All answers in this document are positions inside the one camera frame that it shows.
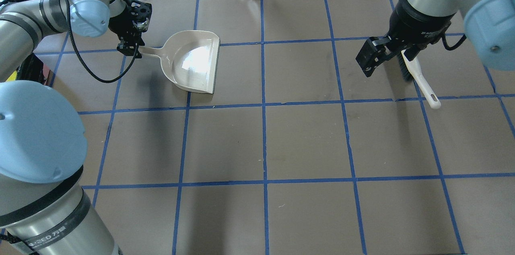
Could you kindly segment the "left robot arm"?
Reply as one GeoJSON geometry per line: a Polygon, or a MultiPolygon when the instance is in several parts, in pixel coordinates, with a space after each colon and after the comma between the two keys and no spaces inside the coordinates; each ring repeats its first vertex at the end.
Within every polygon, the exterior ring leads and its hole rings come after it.
{"type": "Polygon", "coordinates": [[[151,5],[137,0],[4,0],[1,3],[1,241],[24,255],[121,255],[79,180],[88,152],[69,101],[38,81],[8,81],[42,39],[107,30],[140,58],[151,5]]]}

